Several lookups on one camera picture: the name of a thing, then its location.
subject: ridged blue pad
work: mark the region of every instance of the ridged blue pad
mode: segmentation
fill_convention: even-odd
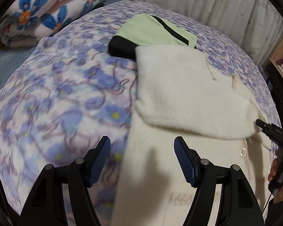
[[[192,186],[196,185],[195,169],[178,138],[174,140],[174,151],[186,181]]]
[[[89,184],[91,186],[99,180],[105,162],[109,156],[110,148],[111,148],[111,142],[110,139],[107,138],[105,140],[105,143],[103,144],[103,147],[100,149],[99,153],[97,154],[94,163],[91,166],[90,179],[89,179]]]

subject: sweater sleeve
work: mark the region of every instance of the sweater sleeve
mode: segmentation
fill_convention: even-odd
[[[272,226],[283,213],[283,201],[273,204],[273,199],[268,204],[265,226]]]

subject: floral bedsheet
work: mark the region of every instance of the floral bedsheet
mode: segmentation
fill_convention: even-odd
[[[45,164],[67,165],[107,135],[112,143],[110,157],[90,195],[102,225],[110,224],[136,95],[137,66],[109,56],[107,47],[121,25],[137,13],[160,16],[195,34],[198,49],[209,54],[210,64],[224,74],[236,73],[268,120],[279,125],[258,68],[228,37],[150,3],[117,2],[43,38],[0,91],[0,176],[16,212],[21,212]],[[66,186],[64,190],[71,224]]]

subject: silver screw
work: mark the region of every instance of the silver screw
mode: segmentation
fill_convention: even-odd
[[[76,164],[82,164],[84,162],[83,158],[78,158],[75,160]]]
[[[50,170],[51,168],[52,168],[52,165],[51,165],[51,164],[47,164],[47,165],[44,167],[45,170]]]
[[[207,159],[201,159],[200,162],[201,162],[201,164],[204,164],[204,165],[207,165],[207,164],[210,163]]]
[[[233,169],[236,170],[236,171],[239,171],[240,167],[238,165],[234,164]]]

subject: curtain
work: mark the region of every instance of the curtain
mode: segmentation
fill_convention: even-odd
[[[236,42],[257,66],[283,37],[283,18],[268,0],[139,0],[212,27]]]

